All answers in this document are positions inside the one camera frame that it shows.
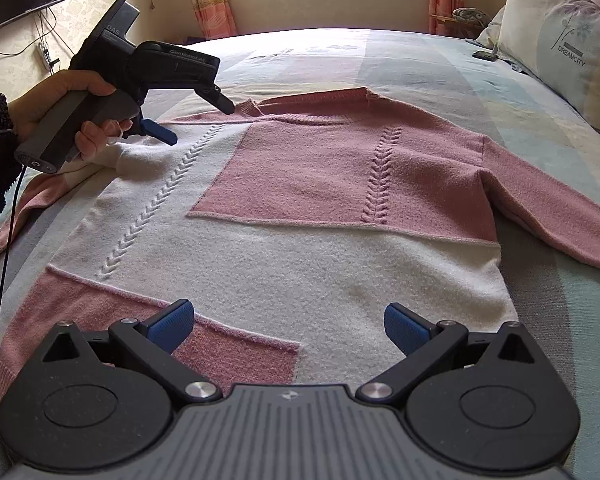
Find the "person left hand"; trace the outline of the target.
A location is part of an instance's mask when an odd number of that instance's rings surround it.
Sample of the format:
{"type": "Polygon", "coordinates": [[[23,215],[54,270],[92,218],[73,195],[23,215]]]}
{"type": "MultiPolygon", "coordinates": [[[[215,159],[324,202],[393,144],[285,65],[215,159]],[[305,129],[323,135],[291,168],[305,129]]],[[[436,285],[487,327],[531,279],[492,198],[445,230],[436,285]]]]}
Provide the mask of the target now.
{"type": "MultiPolygon", "coordinates": [[[[14,125],[19,144],[41,155],[51,148],[50,140],[65,122],[78,111],[87,98],[112,96],[116,88],[89,70],[61,70],[34,86],[15,101],[8,103],[8,114],[14,125]]],[[[93,113],[78,115],[81,122],[72,123],[72,144],[79,158],[91,160],[109,145],[109,141],[120,138],[132,127],[131,119],[116,119],[102,115],[93,122],[93,113]]]]}

